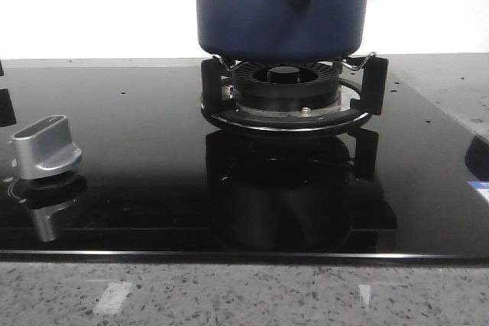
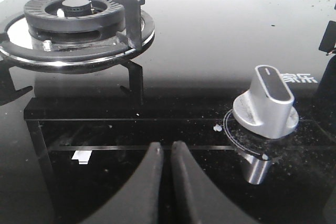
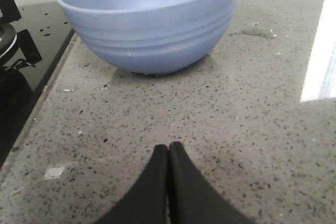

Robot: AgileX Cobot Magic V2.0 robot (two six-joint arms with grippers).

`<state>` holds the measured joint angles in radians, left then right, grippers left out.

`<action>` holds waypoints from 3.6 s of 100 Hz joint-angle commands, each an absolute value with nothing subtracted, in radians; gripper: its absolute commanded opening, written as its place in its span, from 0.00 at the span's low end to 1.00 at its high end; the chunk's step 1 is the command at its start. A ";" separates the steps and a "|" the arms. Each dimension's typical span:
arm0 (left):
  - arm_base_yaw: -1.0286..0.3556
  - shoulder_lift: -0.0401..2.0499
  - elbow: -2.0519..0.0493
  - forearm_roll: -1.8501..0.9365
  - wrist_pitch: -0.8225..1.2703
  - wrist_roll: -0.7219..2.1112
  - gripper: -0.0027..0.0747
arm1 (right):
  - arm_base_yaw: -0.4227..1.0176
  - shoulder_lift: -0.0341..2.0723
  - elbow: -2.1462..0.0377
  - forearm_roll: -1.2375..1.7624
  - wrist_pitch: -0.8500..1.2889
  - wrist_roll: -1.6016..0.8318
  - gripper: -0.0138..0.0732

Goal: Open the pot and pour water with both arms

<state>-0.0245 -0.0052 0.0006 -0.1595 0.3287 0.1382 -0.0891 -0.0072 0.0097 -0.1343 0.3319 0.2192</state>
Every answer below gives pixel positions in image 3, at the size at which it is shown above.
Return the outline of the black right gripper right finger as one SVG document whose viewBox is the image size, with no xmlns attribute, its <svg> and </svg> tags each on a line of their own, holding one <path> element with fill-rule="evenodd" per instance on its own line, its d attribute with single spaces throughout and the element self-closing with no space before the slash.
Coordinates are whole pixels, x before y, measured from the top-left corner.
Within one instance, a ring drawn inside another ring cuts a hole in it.
<svg viewBox="0 0 336 224">
<path fill-rule="evenodd" d="M 254 223 L 207 182 L 181 142 L 169 145 L 171 223 Z"/>
</svg>

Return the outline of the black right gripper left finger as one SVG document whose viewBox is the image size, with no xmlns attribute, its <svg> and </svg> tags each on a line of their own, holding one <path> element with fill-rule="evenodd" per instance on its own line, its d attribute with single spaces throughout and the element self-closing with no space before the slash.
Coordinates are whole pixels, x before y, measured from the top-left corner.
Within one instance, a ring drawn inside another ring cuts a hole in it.
<svg viewBox="0 0 336 224">
<path fill-rule="evenodd" d="M 159 144 L 129 191 L 95 223 L 166 223 L 168 149 Z"/>
</svg>

